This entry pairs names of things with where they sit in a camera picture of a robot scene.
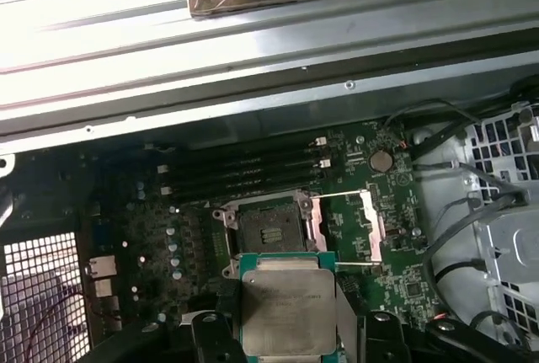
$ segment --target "sheet metal panel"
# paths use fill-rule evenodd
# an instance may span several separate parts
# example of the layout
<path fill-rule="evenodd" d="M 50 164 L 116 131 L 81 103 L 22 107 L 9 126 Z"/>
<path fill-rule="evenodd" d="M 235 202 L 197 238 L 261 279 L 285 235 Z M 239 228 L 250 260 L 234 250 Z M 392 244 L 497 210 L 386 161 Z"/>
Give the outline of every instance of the sheet metal panel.
<path fill-rule="evenodd" d="M 193 103 L 224 93 L 181 88 L 539 25 L 537 0 L 322 0 L 213 19 L 185 0 L 1 2 L 4 122 L 135 96 Z M 164 103 L 164 89 L 179 91 Z"/>

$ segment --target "green circuit board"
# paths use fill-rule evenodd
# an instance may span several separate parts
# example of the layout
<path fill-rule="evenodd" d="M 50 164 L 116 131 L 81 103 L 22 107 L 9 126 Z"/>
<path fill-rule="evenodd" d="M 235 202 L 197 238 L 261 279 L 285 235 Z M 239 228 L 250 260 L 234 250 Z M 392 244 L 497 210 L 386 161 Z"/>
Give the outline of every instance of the green circuit board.
<path fill-rule="evenodd" d="M 421 274 L 427 242 L 411 160 L 378 121 L 159 152 L 129 167 L 104 169 L 102 182 L 100 219 L 114 234 L 123 272 L 120 304 L 128 314 L 161 313 L 177 321 L 182 312 L 213 302 L 233 250 L 211 213 L 231 200 L 301 189 L 318 195 L 369 190 L 386 233 L 382 262 L 339 269 L 357 277 L 372 309 L 395 312 L 418 327 L 435 315 L 435 296 Z M 289 204 L 283 198 L 243 205 L 243 224 L 289 223 L 283 214 Z M 338 261 L 370 262 L 372 224 L 361 197 L 322 198 L 320 208 L 328 250 Z M 280 234 L 267 228 L 264 235 L 274 241 Z"/>

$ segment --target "motherboard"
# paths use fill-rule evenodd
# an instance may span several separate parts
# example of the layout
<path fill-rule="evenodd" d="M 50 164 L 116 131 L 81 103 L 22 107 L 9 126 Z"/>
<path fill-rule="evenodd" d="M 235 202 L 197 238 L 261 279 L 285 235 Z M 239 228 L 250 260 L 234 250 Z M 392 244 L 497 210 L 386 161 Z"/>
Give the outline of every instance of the motherboard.
<path fill-rule="evenodd" d="M 94 196 L 96 252 L 116 257 L 122 316 L 176 323 L 215 306 L 240 254 L 326 250 L 369 308 L 419 328 L 435 315 L 411 160 L 379 121 L 143 152 L 105 163 Z"/>

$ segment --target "wire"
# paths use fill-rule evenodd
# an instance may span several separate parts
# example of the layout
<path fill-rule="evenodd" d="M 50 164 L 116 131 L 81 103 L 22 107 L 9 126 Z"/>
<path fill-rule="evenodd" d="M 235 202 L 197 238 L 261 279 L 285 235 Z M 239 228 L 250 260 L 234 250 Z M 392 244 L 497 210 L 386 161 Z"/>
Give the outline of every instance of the wire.
<path fill-rule="evenodd" d="M 426 99 L 422 100 L 420 102 L 417 102 L 415 104 L 411 104 L 409 106 L 406 106 L 405 108 L 402 108 L 398 112 L 394 113 L 393 115 L 389 116 L 386 121 L 383 123 L 384 128 L 388 128 L 389 125 L 393 120 L 398 118 L 401 115 L 404 115 L 405 113 L 408 113 L 410 110 L 414 110 L 417 108 L 421 108 L 423 106 L 429 105 L 429 104 L 443 104 L 444 106 L 447 106 L 448 108 L 451 108 L 455 110 L 457 113 L 461 114 L 466 119 L 469 119 L 472 123 L 481 123 L 481 120 L 477 118 L 476 116 L 470 114 L 469 112 L 465 111 L 464 109 L 459 108 L 458 106 L 455 106 L 451 102 L 448 102 L 444 99 Z"/>
<path fill-rule="evenodd" d="M 88 305 L 90 306 L 90 311 L 92 311 L 93 315 L 96 315 L 96 316 L 102 317 L 102 318 L 112 318 L 112 319 L 115 319 L 116 321 L 121 321 L 121 318 L 119 318 L 119 317 L 115 317 L 113 315 L 102 314 L 102 313 L 93 311 L 92 308 L 91 308 L 90 297 L 88 295 L 82 293 L 81 291 L 76 291 L 74 293 L 71 293 L 71 294 L 61 298 L 57 302 L 55 302 L 52 306 L 50 306 L 45 311 L 45 313 L 40 318 L 40 320 L 35 324 L 34 329 L 32 329 L 32 332 L 30 333 L 30 336 L 28 338 L 28 346 L 26 347 L 26 350 L 24 352 L 23 363 L 28 363 L 29 360 L 30 360 L 30 357 L 31 357 L 30 354 L 32 352 L 32 346 L 33 346 L 33 343 L 34 343 L 34 338 L 37 335 L 37 333 L 39 332 L 39 330 L 41 328 L 41 325 L 43 325 L 43 322 L 56 310 L 56 308 L 58 306 L 60 306 L 63 302 L 69 300 L 73 296 L 83 296 L 87 300 Z"/>
<path fill-rule="evenodd" d="M 414 168 L 418 171 L 435 171 L 438 169 L 457 169 L 461 168 L 468 172 L 477 175 L 480 179 L 484 180 L 486 183 L 492 185 L 495 188 L 498 188 L 500 191 L 509 191 L 509 192 L 524 192 L 524 190 L 514 184 L 505 182 L 504 180 L 498 179 L 494 176 L 485 173 L 481 169 L 475 168 L 472 165 L 467 163 L 459 163 L 458 161 L 452 163 L 432 163 L 432 164 L 415 164 Z"/>
<path fill-rule="evenodd" d="M 481 270 L 485 272 L 487 270 L 487 265 L 485 261 L 482 259 L 471 259 L 471 260 L 465 260 L 463 262 L 455 262 L 454 264 L 450 264 L 446 266 L 444 269 L 442 269 L 440 272 L 436 274 L 435 276 L 436 283 L 438 283 L 444 277 L 449 275 L 453 270 L 457 270 L 461 268 L 474 268 L 476 270 Z"/>
<path fill-rule="evenodd" d="M 504 112 L 508 112 L 511 109 L 511 105 L 517 102 L 528 102 L 534 104 L 539 98 L 539 74 L 522 78 L 519 81 L 513 83 L 509 89 L 509 92 L 505 95 L 498 95 L 494 98 L 487 99 L 478 105 L 473 106 L 468 111 L 470 115 L 478 120 L 485 120 L 490 117 L 495 117 Z M 449 140 L 455 134 L 463 131 L 472 124 L 478 123 L 475 120 L 471 120 L 469 117 L 464 116 L 460 120 L 456 120 L 451 124 L 444 127 L 431 137 L 424 140 L 417 146 L 410 148 L 410 155 L 412 159 L 418 159 L 425 154 L 435 150 L 441 146 L 444 142 Z"/>
<path fill-rule="evenodd" d="M 471 212 L 469 215 L 463 217 L 458 222 L 455 222 L 447 228 L 423 254 L 423 270 L 425 280 L 429 284 L 430 288 L 435 292 L 440 301 L 446 306 L 447 310 L 455 316 L 457 319 L 460 319 L 455 311 L 448 305 L 446 298 L 441 293 L 440 289 L 436 285 L 436 277 L 434 266 L 432 265 L 432 259 L 436 252 L 438 252 L 446 243 L 448 243 L 452 238 L 454 238 L 459 232 L 470 226 L 472 223 L 477 220 L 481 220 L 491 214 L 504 209 L 513 204 L 515 201 L 514 194 L 502 195 L 496 201 L 492 202 L 485 207 Z"/>
<path fill-rule="evenodd" d="M 451 203 L 447 203 L 445 206 L 443 206 L 440 212 L 438 213 L 438 216 L 436 216 L 434 224 L 432 225 L 432 227 L 434 227 L 435 229 L 435 232 L 437 231 L 437 228 L 440 225 L 442 218 L 444 218 L 444 216 L 450 209 L 452 209 L 455 206 L 463 205 L 467 203 L 469 200 L 470 200 L 469 197 L 463 197 L 461 199 L 454 200 Z"/>
<path fill-rule="evenodd" d="M 527 351 L 531 351 L 530 342 L 528 341 L 528 338 L 526 337 L 526 334 L 522 330 L 522 328 L 519 327 L 515 321 L 509 319 L 508 317 L 506 317 L 504 314 L 500 312 L 497 312 L 497 311 L 480 312 L 478 315 L 472 318 L 472 321 L 470 321 L 470 328 L 478 329 L 479 325 L 481 325 L 481 323 L 483 323 L 483 321 L 487 318 L 498 318 L 508 323 L 512 327 L 513 331 L 515 331 L 516 337 L 518 338 L 520 345 Z"/>

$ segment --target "metal mesh grille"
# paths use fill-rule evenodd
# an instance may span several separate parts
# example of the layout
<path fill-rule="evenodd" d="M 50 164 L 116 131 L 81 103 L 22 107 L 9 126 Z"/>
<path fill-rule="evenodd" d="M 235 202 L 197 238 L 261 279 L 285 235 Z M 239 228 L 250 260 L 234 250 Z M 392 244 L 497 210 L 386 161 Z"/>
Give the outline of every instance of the metal mesh grille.
<path fill-rule="evenodd" d="M 537 311 L 526 299 L 518 296 L 519 286 L 502 281 L 504 304 L 507 317 L 517 323 L 527 333 L 539 336 Z"/>
<path fill-rule="evenodd" d="M 476 168 L 514 182 L 539 180 L 539 143 L 515 112 L 475 125 L 470 144 Z M 483 200 L 489 203 L 498 189 L 481 179 L 479 183 Z"/>
<path fill-rule="evenodd" d="M 0 362 L 71 362 L 86 354 L 75 234 L 12 243 L 3 251 L 7 276 L 2 278 Z"/>

